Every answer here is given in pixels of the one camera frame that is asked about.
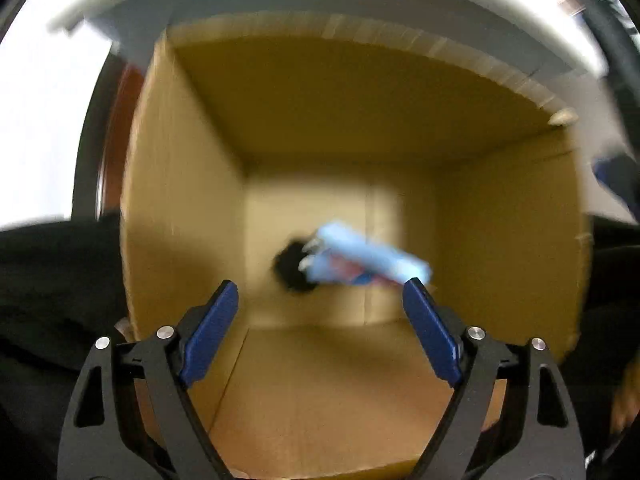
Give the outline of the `black item in box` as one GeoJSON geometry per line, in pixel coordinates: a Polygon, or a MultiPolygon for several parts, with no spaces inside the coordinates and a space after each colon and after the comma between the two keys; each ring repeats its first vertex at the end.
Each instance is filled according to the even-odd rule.
{"type": "Polygon", "coordinates": [[[299,270],[303,258],[308,256],[306,242],[300,238],[290,240],[288,244],[273,258],[272,270],[279,282],[292,292],[311,292],[318,284],[308,280],[306,274],[299,270]]]}

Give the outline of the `brown cardboard box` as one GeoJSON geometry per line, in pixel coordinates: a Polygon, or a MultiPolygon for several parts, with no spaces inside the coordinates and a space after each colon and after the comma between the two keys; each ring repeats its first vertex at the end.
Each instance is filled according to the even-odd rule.
{"type": "Polygon", "coordinates": [[[120,201],[129,311],[146,337],[238,286],[191,393],[232,472],[403,476],[450,399],[399,288],[276,278],[277,253],[322,224],[426,260],[465,323],[567,354],[586,258],[572,120],[510,66],[390,23],[228,14],[160,34],[120,201]]]}

